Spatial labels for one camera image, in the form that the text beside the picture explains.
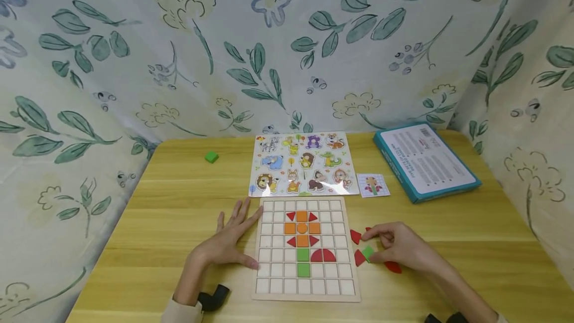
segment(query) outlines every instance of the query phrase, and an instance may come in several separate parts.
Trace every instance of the right hand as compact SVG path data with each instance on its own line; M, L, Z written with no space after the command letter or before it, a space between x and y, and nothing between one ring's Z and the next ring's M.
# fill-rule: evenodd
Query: right hand
M361 238L366 241L375 236L379 236L385 250L371 255L370 262L392 261L425 273L437 273L449 266L434 248L403 222L376 225Z

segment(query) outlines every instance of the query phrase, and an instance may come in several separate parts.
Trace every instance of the pattern card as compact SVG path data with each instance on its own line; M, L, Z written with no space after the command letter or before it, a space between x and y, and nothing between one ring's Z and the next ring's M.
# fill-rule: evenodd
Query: pattern card
M363 197L390 196L384 177L380 173L358 173L360 195Z
M262 198L261 205L254 300L360 302L343 198Z
M345 133L256 137L250 197L344 194L359 194Z

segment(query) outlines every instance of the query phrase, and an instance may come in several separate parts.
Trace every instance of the green block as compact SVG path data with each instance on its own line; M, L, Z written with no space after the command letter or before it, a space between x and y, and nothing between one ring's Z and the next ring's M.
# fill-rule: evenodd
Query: green block
M297 261L309 262L309 248L297 248Z
M207 155L205 155L205 159L209 163L214 163L218 158L219 158L219 155L216 154L215 152L209 152Z
M309 263L297 263L297 277L311 277L311 265Z
M365 258L367 259L367 262L371 263L371 261L369 260L369 257L374 253L375 251L373 251L373 248L371 248L370 245L367 246L367 248L365 248L365 250L363 250L363 256L365 256Z

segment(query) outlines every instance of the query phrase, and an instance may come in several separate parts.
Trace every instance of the box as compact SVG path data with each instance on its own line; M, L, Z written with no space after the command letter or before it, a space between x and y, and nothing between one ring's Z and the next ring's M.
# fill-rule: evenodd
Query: box
M412 203L482 184L428 124L377 131L373 141Z

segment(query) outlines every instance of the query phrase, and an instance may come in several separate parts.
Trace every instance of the grid board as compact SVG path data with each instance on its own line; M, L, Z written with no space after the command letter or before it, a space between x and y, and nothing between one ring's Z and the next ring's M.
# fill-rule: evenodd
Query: grid board
M261 198L252 298L360 302L345 201Z

